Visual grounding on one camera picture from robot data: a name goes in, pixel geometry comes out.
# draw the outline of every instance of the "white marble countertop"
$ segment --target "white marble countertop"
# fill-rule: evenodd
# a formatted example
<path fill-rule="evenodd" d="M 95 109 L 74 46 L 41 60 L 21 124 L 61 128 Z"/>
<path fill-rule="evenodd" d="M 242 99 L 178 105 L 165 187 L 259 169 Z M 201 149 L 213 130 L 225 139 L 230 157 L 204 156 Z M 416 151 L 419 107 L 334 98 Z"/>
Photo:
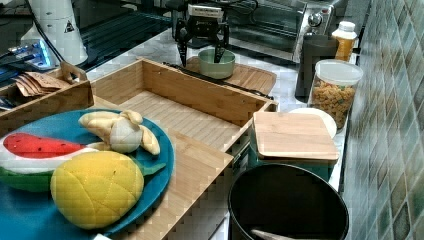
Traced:
<path fill-rule="evenodd" d="M 188 49 L 187 59 L 192 56 L 197 56 L 198 52 L 202 49 Z M 266 53 L 261 47 L 257 49 L 251 49 Z M 120 68 L 133 63 L 137 60 L 137 57 L 144 57 L 156 62 L 168 62 L 173 64 L 180 64 L 180 56 L 178 54 L 175 40 L 172 38 L 171 29 L 164 31 L 163 33 L 153 37 L 152 39 L 136 46 L 135 48 L 121 54 L 120 56 L 92 69 L 87 73 L 88 79 L 95 81 L 99 77 L 102 77 L 108 73 L 119 70 Z M 297 81 L 298 69 L 296 65 L 291 67 L 285 67 L 276 65 L 273 63 L 253 59 L 248 56 L 236 54 L 236 63 L 249 65 L 257 68 L 261 68 L 267 71 L 271 71 L 276 74 L 276 83 L 271 90 L 270 94 L 279 103 L 279 112 L 289 112 L 295 108 L 306 107 L 305 103 L 302 103 L 295 99 L 295 88 Z M 338 132 L 334 137 L 334 143 L 337 149 L 340 151 L 340 158 L 334 166 L 332 175 L 329 180 L 329 184 L 336 190 L 339 190 L 340 174 L 343 159 L 344 141 L 345 141 L 346 128 L 341 132 Z M 224 240 L 227 239 L 226 228 L 228 227 L 229 215 L 227 214 L 224 220 L 221 222 L 220 227 L 217 229 L 215 234 L 210 239 L 212 240 Z"/>

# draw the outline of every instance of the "toy watermelon slice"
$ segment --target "toy watermelon slice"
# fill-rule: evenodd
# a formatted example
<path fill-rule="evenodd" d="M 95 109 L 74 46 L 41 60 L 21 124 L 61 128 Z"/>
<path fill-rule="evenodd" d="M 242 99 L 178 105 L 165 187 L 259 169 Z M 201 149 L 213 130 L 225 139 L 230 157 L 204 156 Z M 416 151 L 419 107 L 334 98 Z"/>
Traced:
<path fill-rule="evenodd" d="M 53 171 L 83 152 L 97 151 L 64 140 L 13 133 L 0 139 L 0 180 L 31 192 L 50 190 Z"/>

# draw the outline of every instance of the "oven door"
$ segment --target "oven door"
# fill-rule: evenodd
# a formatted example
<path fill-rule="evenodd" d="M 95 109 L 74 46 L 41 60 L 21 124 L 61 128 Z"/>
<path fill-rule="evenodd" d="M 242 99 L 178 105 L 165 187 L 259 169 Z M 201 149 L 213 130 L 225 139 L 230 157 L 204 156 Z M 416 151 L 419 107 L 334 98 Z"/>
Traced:
<path fill-rule="evenodd" d="M 230 37 L 293 54 L 306 4 L 245 0 L 227 10 Z"/>

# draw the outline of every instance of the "toy fruit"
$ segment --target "toy fruit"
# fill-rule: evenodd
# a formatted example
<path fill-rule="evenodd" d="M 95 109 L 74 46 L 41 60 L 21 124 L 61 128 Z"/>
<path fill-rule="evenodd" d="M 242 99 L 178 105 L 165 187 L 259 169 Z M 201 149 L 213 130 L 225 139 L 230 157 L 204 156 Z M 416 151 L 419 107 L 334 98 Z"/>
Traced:
<path fill-rule="evenodd" d="M 53 173 L 51 193 L 59 211 L 83 229 L 108 226 L 141 196 L 144 178 L 131 158 L 112 151 L 82 153 Z"/>
<path fill-rule="evenodd" d="M 0 180 L 21 190 L 48 191 L 57 166 L 92 151 L 97 150 L 59 139 L 12 133 L 0 139 Z"/>
<path fill-rule="evenodd" d="M 120 114 L 94 111 L 84 114 L 78 120 L 81 126 L 103 140 L 103 143 L 93 143 L 90 147 L 130 153 L 141 146 L 151 154 L 158 155 L 159 142 L 148 128 L 140 125 L 142 121 L 142 116 L 131 110 Z"/>

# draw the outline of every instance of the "cereal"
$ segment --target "cereal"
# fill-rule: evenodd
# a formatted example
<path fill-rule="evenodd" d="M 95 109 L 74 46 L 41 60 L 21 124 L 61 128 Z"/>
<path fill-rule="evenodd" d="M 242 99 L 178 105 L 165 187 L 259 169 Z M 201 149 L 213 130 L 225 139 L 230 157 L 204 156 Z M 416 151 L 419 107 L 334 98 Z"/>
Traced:
<path fill-rule="evenodd" d="M 328 113 L 336 121 L 337 128 L 343 128 L 355 96 L 355 89 L 352 86 L 333 85 L 315 78 L 310 106 Z"/>

